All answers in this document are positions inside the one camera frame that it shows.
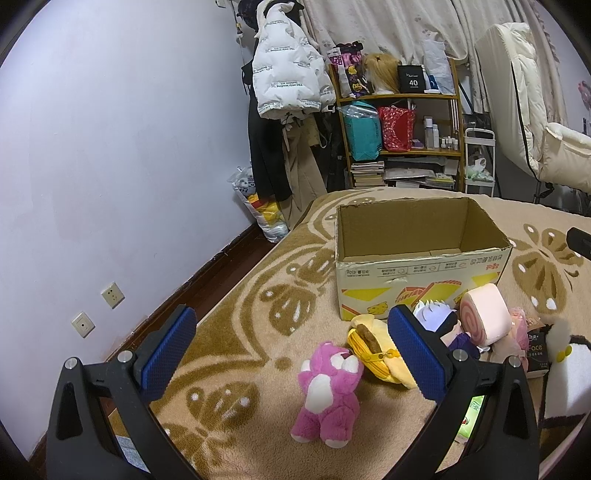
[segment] curtain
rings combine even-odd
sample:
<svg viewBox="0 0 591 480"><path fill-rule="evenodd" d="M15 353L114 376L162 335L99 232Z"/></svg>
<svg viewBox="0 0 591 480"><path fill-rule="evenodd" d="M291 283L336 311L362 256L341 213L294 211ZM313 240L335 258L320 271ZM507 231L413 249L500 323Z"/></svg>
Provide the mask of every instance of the curtain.
<svg viewBox="0 0 591 480"><path fill-rule="evenodd" d="M530 25L542 77L548 120L567 126L560 75L535 10L535 0L302 0L311 34L327 50L360 40L365 52L389 53L404 63L420 63L421 40L436 32L449 57L468 60L476 112L488 110L475 43L494 24Z"/></svg>
<svg viewBox="0 0 591 480"><path fill-rule="evenodd" d="M521 0L520 4L525 14L525 21L530 25L531 33L534 36L548 122L556 122L567 127L569 120L558 72L557 63L559 60L554 52L554 47L550 44L549 36L544 31L544 24L537 11L537 2L535 0Z"/></svg>
<svg viewBox="0 0 591 480"><path fill-rule="evenodd" d="M466 37L472 74L472 103L474 110L482 113L488 110L488 101L475 44L492 25L521 22L523 18L512 0L452 0L452 3Z"/></svg>
<svg viewBox="0 0 591 480"><path fill-rule="evenodd" d="M568 126L566 105L558 66L552 48L535 10L534 0L452 0L466 36L470 71L472 72L472 96L474 109L488 111L484 79L476 54L475 43L482 33L494 24L525 22L529 24L538 56L537 65L542 79L544 103L548 121Z"/></svg>
<svg viewBox="0 0 591 480"><path fill-rule="evenodd" d="M301 0L310 32L326 54L335 44L363 43L368 53L389 53L421 63L421 40L440 33L447 55L466 60L466 38L452 0Z"/></svg>

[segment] wall socket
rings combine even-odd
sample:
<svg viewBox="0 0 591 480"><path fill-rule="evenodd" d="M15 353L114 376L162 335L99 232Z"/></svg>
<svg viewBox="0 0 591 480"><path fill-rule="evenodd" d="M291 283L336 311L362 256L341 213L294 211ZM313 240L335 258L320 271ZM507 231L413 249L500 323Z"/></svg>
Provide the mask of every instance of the wall socket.
<svg viewBox="0 0 591 480"><path fill-rule="evenodd" d="M117 286L117 283L115 282L107 287L107 289L102 293L102 296L112 309L114 309L125 298L123 292L121 292Z"/></svg>
<svg viewBox="0 0 591 480"><path fill-rule="evenodd" d="M95 329L95 324L92 323L88 318L88 315L84 312L81 312L78 317L72 320L72 326L82 338L86 338L86 336Z"/></svg>

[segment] plastic bag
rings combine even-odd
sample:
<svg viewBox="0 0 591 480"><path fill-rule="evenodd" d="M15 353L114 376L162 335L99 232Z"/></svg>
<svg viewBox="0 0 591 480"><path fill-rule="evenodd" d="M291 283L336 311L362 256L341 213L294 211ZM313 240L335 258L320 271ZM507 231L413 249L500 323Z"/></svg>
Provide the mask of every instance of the plastic bag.
<svg viewBox="0 0 591 480"><path fill-rule="evenodd" d="M495 181L491 173L486 169L486 159L478 155L472 155L468 159L466 178L474 181Z"/></svg>
<svg viewBox="0 0 591 480"><path fill-rule="evenodd" d="M396 106L378 107L382 121L384 148L390 152L408 152L413 146L415 110Z"/></svg>
<svg viewBox="0 0 591 480"><path fill-rule="evenodd" d="M368 81L363 74L362 50L363 44L356 41L339 43L328 51L328 58L339 77L340 94L343 97L369 95Z"/></svg>
<svg viewBox="0 0 591 480"><path fill-rule="evenodd" d="M429 75L433 75L439 86L439 91L444 95L455 95L456 87L453 84L452 69L445 55L445 43L432 40L423 40L425 52L424 64Z"/></svg>
<svg viewBox="0 0 591 480"><path fill-rule="evenodd" d="M238 171L228 179L228 182L232 184L242 203L256 219L267 240L276 244L289 233L279 204L275 201L259 200L251 167L245 169L238 167Z"/></svg>
<svg viewBox="0 0 591 480"><path fill-rule="evenodd" d="M351 155L356 161L375 160L382 150L382 129L378 111L363 102L340 108Z"/></svg>

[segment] white rolling cart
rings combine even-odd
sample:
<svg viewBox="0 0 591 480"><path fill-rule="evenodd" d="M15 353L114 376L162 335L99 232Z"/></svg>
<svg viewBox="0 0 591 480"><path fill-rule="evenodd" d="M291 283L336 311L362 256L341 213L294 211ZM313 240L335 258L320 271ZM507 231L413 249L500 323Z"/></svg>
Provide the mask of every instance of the white rolling cart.
<svg viewBox="0 0 591 480"><path fill-rule="evenodd" d="M478 190L482 190L481 187L487 188L491 190L491 197L495 195L495 173L496 173L496 136L492 130L485 130L483 128L466 128L465 136L464 136L464 143L466 144L465 148L465 169L466 171L468 167L468 161L471 156L477 154L482 158L487 158L488 155L485 154L487 150L485 147L489 147L489 150L492 149L492 154L490 155L490 159L486 161L486 169L492 175L492 181L480 181L480 180L470 180L464 178L464 193L468 193L468 189L470 186L478 187Z"/></svg>

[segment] yellow graphic on box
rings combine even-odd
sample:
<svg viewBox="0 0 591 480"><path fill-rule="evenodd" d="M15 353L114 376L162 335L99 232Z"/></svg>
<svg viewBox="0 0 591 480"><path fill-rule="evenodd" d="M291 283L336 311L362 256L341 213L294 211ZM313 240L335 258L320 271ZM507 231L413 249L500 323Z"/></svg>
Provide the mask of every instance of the yellow graphic on box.
<svg viewBox="0 0 591 480"><path fill-rule="evenodd" d="M383 301L382 303L378 303L372 307L368 308L368 313L371 315L383 315L388 310L388 302Z"/></svg>
<svg viewBox="0 0 591 480"><path fill-rule="evenodd" d="M459 305L460 302L462 301L462 297L468 293L470 290L466 289L464 290L462 293L460 293L455 299L453 299L453 303L455 303L456 305Z"/></svg>
<svg viewBox="0 0 591 480"><path fill-rule="evenodd" d="M396 298L396 305L406 305L410 307L421 294L425 291L423 287L406 287L398 298Z"/></svg>
<svg viewBox="0 0 591 480"><path fill-rule="evenodd" d="M493 280L499 276L499 272L487 273L485 275L478 275L477 277L472 277L472 281L476 284L477 287L483 287L487 283L491 283Z"/></svg>
<svg viewBox="0 0 591 480"><path fill-rule="evenodd" d="M428 301L442 301L451 297L458 288L462 286L461 281L446 280L443 282L431 283L419 298L423 303Z"/></svg>
<svg viewBox="0 0 591 480"><path fill-rule="evenodd" d="M396 305L412 307L423 302L442 301L451 297L462 286L461 281L445 280L432 282L427 287L406 287L396 298Z"/></svg>
<svg viewBox="0 0 591 480"><path fill-rule="evenodd" d="M348 297L362 301L372 301L378 298L382 293L391 290L391 288L369 288L364 290L343 290Z"/></svg>
<svg viewBox="0 0 591 480"><path fill-rule="evenodd" d="M342 320L344 320L346 322L350 322L357 315L359 315L359 312L356 312L351 307L348 307L347 305L340 306L340 317Z"/></svg>
<svg viewBox="0 0 591 480"><path fill-rule="evenodd" d="M487 283L491 283L493 280L496 280L496 278L498 276L499 276L499 272L487 273L485 275L477 275L476 277L472 277L472 281L476 285L475 288L477 288L477 287L482 287L482 286L486 285ZM470 289L467 288L462 293L460 293L455 299L453 299L453 303L455 303L456 305L459 305L460 302L462 301L462 297L469 290Z"/></svg>

